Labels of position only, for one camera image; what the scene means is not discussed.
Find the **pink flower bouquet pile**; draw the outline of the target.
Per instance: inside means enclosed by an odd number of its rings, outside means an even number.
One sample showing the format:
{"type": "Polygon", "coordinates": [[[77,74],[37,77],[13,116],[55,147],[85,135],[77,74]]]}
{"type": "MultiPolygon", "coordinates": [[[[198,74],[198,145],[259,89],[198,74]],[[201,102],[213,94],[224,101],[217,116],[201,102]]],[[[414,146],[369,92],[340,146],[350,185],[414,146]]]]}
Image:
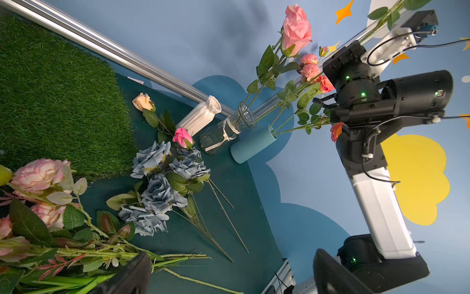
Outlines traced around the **pink flower bouquet pile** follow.
{"type": "Polygon", "coordinates": [[[205,254],[159,255],[132,244],[134,225],[108,211],[92,218],[66,160],[39,159],[12,171],[1,167],[1,292],[91,294],[139,253],[153,273],[205,254]]]}

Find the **two-bloom coral rose stem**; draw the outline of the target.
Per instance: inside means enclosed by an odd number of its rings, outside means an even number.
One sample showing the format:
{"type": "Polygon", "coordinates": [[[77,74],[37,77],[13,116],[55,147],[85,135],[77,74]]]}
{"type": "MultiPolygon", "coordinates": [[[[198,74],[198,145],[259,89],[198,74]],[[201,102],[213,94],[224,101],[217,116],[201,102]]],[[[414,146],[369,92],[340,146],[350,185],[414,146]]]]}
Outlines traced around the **two-bloom coral rose stem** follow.
{"type": "Polygon", "coordinates": [[[330,137],[331,137],[331,140],[336,143],[339,136],[342,134],[342,130],[343,130],[343,125],[344,123],[343,122],[338,122],[338,123],[334,123],[330,129],[330,137]]]}

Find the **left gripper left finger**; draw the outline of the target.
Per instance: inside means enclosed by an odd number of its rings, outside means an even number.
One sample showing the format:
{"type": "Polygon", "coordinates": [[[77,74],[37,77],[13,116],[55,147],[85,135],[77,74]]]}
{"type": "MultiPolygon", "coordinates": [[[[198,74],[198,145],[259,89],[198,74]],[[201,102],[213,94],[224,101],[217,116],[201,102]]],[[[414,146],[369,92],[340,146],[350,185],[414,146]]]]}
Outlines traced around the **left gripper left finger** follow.
{"type": "Polygon", "coordinates": [[[92,294],[146,294],[151,280],[152,262],[141,252],[110,280],[101,282],[92,294]]]}

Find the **magenta rosebud stem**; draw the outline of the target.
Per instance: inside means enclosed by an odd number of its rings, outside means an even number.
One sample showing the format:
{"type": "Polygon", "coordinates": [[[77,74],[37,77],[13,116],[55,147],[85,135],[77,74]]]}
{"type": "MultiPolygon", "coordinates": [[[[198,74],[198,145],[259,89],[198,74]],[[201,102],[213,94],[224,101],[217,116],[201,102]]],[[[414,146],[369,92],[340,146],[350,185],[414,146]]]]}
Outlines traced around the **magenta rosebud stem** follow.
{"type": "Polygon", "coordinates": [[[194,140],[185,128],[178,128],[173,136],[176,157],[170,163],[170,184],[183,197],[199,193],[205,183],[211,183],[211,170],[194,147],[194,140]]]}

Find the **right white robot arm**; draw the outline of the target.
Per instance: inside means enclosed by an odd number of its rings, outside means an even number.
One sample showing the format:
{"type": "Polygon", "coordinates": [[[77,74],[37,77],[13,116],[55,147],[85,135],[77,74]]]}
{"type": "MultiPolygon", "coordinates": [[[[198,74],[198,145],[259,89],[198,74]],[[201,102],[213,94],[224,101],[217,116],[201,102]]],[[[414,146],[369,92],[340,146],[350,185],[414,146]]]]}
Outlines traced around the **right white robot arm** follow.
{"type": "Polygon", "coordinates": [[[429,274],[405,225],[381,144],[404,127],[440,121],[454,82],[448,71],[378,82],[362,62],[364,53],[353,42],[324,73],[336,90],[328,107],[330,121],[341,126],[336,148],[369,229],[347,238],[338,255],[369,292],[380,294],[429,274]]]}

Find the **tall pink spray stem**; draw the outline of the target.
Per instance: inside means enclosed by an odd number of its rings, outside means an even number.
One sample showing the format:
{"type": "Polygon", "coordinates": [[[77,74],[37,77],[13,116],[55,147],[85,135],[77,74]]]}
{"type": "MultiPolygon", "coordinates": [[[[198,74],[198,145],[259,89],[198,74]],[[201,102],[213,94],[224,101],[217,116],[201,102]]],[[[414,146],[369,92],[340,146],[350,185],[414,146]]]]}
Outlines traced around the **tall pink spray stem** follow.
{"type": "Polygon", "coordinates": [[[397,1],[391,8],[386,6],[378,7],[368,14],[368,19],[376,22],[375,27],[368,32],[362,39],[361,42],[366,41],[372,37],[382,27],[387,26],[389,31],[393,24],[400,19],[400,11],[406,9],[408,11],[416,11],[417,9],[428,4],[430,0],[400,0],[397,1]]]}

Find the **peach rosebud stem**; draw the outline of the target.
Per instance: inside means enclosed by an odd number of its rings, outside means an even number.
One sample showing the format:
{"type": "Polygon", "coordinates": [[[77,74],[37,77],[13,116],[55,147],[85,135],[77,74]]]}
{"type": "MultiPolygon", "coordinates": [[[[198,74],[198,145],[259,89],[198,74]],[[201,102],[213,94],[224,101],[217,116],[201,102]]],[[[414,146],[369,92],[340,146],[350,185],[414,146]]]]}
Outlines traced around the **peach rosebud stem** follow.
{"type": "Polygon", "coordinates": [[[169,142],[176,133],[176,125],[168,110],[157,114],[154,102],[148,94],[140,93],[132,100],[133,106],[142,112],[145,121],[157,130],[159,143],[169,142]]]}

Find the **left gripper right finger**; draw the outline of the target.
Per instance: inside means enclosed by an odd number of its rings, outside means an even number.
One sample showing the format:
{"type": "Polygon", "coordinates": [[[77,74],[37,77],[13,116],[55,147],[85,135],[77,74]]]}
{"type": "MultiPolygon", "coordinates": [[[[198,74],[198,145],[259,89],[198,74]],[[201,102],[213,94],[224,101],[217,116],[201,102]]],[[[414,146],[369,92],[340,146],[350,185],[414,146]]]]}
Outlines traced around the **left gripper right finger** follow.
{"type": "Polygon", "coordinates": [[[373,292],[324,249],[313,260],[313,276],[319,294],[372,294],[373,292]]]}

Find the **pink rose spray stem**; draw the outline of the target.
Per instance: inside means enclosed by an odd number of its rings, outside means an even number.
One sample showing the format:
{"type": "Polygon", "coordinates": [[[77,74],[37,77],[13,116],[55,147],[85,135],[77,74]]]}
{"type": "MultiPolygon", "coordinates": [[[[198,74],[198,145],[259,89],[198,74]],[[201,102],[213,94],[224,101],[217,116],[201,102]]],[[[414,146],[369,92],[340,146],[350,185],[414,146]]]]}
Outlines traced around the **pink rose spray stem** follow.
{"type": "Polygon", "coordinates": [[[285,89],[278,94],[280,113],[295,106],[294,113],[287,121],[298,119],[298,127],[290,130],[304,130],[311,134],[313,129],[320,129],[328,123],[328,115],[320,114],[322,106],[315,99],[324,98],[326,94],[334,90],[334,86],[323,73],[319,63],[325,57],[334,53],[335,47],[320,47],[317,55],[304,55],[299,62],[299,74],[301,81],[290,81],[285,89]]]}

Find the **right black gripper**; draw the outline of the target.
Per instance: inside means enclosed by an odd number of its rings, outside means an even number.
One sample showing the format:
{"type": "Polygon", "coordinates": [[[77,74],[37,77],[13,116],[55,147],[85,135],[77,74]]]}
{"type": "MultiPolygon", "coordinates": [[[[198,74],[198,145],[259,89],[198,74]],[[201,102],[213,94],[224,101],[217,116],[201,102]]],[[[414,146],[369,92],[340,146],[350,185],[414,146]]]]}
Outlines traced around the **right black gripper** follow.
{"type": "Polygon", "coordinates": [[[323,64],[323,73],[336,90],[335,101],[349,109],[354,105],[378,102],[380,93],[368,64],[361,61],[366,53],[359,41],[334,53],[323,64]]]}

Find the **blue grey fabric flowers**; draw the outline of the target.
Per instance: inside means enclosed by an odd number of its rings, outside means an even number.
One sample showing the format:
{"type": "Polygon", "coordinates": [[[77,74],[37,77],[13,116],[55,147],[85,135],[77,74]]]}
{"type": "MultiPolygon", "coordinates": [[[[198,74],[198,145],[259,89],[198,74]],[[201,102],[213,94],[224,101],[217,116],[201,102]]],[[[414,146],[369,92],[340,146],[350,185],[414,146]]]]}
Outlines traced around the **blue grey fabric flowers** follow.
{"type": "Polygon", "coordinates": [[[109,198],[107,206],[120,220],[134,225],[140,236],[167,232],[170,212],[191,223],[230,262],[233,259],[212,236],[198,208],[195,196],[209,186],[217,200],[224,197],[211,180],[211,170],[200,151],[171,142],[154,142],[140,150],[132,161],[131,178],[135,187],[127,193],[109,198]]]}

